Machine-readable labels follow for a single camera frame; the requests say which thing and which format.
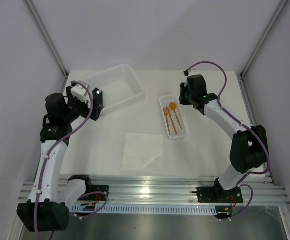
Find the orange plastic spoon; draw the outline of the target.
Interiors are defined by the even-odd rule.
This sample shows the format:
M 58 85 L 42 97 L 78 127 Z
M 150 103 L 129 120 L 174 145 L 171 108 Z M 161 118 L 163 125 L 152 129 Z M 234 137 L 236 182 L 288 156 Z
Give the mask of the orange plastic spoon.
M 176 117 L 176 120 L 177 120 L 177 123 L 180 127 L 181 130 L 183 130 L 183 127 L 182 127 L 182 124 L 181 124 L 181 121 L 178 117 L 178 114 L 177 114 L 177 104 L 175 102 L 171 102 L 170 105 L 169 105 L 169 108 L 174 112 L 174 115 Z

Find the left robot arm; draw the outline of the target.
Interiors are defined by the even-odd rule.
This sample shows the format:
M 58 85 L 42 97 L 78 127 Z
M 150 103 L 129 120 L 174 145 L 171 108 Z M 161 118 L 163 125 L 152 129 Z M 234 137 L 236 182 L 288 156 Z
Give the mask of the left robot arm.
M 97 121 L 104 108 L 103 92 L 84 82 L 72 82 L 66 94 L 53 93 L 45 99 L 47 114 L 40 132 L 40 162 L 31 193 L 25 203 L 17 206 L 17 215 L 29 232 L 56 232 L 67 229 L 70 209 L 82 199 L 93 195 L 106 200 L 96 191 L 88 175 L 73 175 L 65 189 L 58 192 L 63 159 L 70 137 L 88 120 Z

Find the orange plastic fork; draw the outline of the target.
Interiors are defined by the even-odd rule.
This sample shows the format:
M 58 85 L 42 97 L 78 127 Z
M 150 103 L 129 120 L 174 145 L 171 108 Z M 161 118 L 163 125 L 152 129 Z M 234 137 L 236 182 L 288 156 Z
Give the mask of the orange plastic fork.
M 167 130 L 168 130 L 168 134 L 170 135 L 171 132 L 170 132 L 170 125 L 169 125 L 169 119 L 168 119 L 169 114 L 168 114 L 167 107 L 165 107 L 163 109 L 163 113 L 164 113 L 164 116 L 165 116 L 165 121 L 166 121 L 166 126 L 167 126 Z

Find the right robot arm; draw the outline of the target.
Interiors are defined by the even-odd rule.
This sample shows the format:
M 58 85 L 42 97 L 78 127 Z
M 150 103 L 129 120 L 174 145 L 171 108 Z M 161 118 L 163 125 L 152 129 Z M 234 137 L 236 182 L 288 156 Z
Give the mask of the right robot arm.
M 263 126 L 248 126 L 225 109 L 215 93 L 207 92 L 201 74 L 189 75 L 180 84 L 179 102 L 191 105 L 215 122 L 231 139 L 230 165 L 209 190 L 217 203 L 224 203 L 240 192 L 239 184 L 255 169 L 269 163 L 267 133 Z

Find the white paper napkin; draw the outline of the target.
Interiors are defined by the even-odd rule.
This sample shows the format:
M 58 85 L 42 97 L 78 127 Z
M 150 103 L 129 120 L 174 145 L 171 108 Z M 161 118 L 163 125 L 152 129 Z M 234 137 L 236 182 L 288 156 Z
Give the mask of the white paper napkin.
M 125 136 L 121 169 L 159 173 L 162 169 L 164 137 L 161 134 L 128 132 Z

